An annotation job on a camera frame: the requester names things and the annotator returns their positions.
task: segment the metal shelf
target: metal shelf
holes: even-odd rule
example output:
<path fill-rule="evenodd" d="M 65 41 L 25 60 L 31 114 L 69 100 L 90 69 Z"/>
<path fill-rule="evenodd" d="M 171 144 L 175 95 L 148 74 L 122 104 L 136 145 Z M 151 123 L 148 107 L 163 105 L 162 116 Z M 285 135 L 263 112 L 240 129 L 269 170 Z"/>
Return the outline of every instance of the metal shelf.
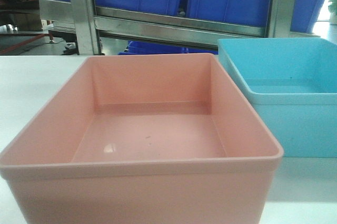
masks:
<path fill-rule="evenodd" d="M 55 21 L 54 30 L 77 34 L 81 55 L 98 55 L 100 35 L 205 49 L 216 49 L 220 38 L 312 36 L 290 31 L 294 2 L 271 0 L 266 27 L 98 7 L 94 0 L 40 0 L 40 9 L 43 19 Z"/>

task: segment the white table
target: white table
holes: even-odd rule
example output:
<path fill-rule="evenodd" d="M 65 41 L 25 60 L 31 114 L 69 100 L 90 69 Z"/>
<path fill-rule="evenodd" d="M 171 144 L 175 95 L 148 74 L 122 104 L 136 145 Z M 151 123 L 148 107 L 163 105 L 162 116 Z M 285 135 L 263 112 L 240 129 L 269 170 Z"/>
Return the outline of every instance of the white table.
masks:
<path fill-rule="evenodd" d="M 0 151 L 84 59 L 81 56 L 0 56 Z M 283 158 L 260 223 L 336 224 L 337 158 Z M 26 224 L 2 178 L 0 224 Z"/>

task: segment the container inner wall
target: container inner wall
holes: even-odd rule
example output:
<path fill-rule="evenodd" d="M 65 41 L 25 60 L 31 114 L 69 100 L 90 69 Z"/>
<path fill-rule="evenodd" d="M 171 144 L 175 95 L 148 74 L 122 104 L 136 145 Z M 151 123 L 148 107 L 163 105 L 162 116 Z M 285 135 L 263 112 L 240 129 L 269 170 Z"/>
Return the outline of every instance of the container inner wall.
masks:
<path fill-rule="evenodd" d="M 107 105 L 72 162 L 225 157 L 206 103 Z"/>
<path fill-rule="evenodd" d="M 337 93 L 337 51 L 329 42 L 311 39 L 225 42 L 225 53 L 253 92 L 265 94 Z"/>

